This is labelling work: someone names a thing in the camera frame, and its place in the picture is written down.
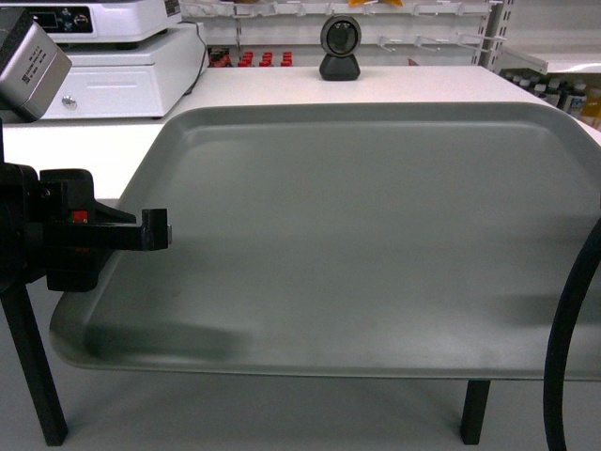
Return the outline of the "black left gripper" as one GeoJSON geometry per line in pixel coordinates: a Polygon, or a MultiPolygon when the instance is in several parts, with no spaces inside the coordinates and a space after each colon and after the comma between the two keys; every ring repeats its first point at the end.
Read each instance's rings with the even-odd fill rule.
{"type": "Polygon", "coordinates": [[[1,290],[46,278],[54,291],[84,292],[98,283],[101,252],[158,251],[172,242],[166,209],[141,218],[94,197],[84,169],[37,172],[1,162],[1,290]]]}

